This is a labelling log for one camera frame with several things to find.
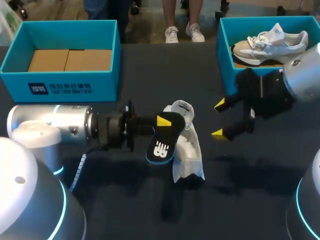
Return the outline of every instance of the new balance logo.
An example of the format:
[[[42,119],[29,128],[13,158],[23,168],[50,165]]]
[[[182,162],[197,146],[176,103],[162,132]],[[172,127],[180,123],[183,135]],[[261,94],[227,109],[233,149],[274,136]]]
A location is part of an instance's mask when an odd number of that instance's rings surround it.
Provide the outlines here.
[[[156,157],[160,157],[164,159],[168,154],[169,146],[161,143],[160,141],[156,141],[156,146],[154,147],[153,154]]]

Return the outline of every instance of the cardboard bottom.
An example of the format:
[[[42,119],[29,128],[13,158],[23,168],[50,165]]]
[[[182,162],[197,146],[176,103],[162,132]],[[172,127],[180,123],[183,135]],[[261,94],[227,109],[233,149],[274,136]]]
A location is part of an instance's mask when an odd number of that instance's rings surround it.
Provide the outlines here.
[[[112,50],[107,49],[38,49],[28,72],[109,71]]]
[[[234,67],[236,69],[246,69],[246,68],[279,68],[279,67],[282,67],[283,64],[281,62],[278,62],[278,61],[274,61],[274,60],[267,60],[267,61],[264,61],[263,63],[261,63],[261,65],[259,66],[251,66],[251,65],[246,65],[245,62],[237,59],[236,57],[232,56],[232,59],[233,59],[233,63],[234,63]]]

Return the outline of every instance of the white shoe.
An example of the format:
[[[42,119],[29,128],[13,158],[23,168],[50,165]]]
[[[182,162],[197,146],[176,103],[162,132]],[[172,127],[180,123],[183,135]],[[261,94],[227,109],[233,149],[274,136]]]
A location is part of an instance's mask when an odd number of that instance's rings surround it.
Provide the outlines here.
[[[240,41],[231,48],[233,55],[247,65],[259,66],[266,60],[289,62],[308,47],[308,33],[285,33],[279,23],[270,31],[263,31],[258,36]]]
[[[178,28],[170,26],[165,30],[165,43],[166,44],[177,44],[178,41]]]
[[[180,178],[186,178],[191,174],[205,180],[198,135],[192,123],[194,109],[189,103],[179,100],[174,102],[172,106],[168,105],[163,111],[182,114],[187,125],[175,145],[172,165],[173,181],[176,183]]]
[[[205,42],[205,36],[201,33],[200,27],[197,23],[188,25],[185,28],[185,33],[189,35],[194,43],[203,43]]]

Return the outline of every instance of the shoelace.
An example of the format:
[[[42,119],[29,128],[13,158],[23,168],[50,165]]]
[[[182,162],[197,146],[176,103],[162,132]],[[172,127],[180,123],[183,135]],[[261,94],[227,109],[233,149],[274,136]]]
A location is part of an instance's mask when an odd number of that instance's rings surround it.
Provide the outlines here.
[[[170,38],[170,40],[176,40],[177,39],[177,33],[178,33],[178,29],[177,28],[171,28],[167,30],[167,34]]]
[[[248,36],[247,40],[252,47],[252,49],[256,49],[259,47],[264,48],[265,46],[271,46],[272,42],[269,42],[268,39],[264,36],[267,31],[260,32],[258,36],[250,37]]]
[[[194,34],[196,37],[199,37],[202,35],[202,33],[200,32],[200,27],[199,25],[195,25],[195,26],[192,26],[190,27],[191,28],[191,32],[192,34]]]

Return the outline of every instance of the person's foot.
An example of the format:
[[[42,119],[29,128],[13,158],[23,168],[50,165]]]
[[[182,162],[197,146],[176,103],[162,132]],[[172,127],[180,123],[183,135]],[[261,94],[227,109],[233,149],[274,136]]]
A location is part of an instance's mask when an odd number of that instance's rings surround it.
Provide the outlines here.
[[[167,44],[177,44],[178,41],[178,28],[175,26],[170,26],[165,30],[165,43]]]
[[[198,23],[186,26],[185,33],[189,35],[194,43],[203,43],[205,41],[205,36],[201,33]]]

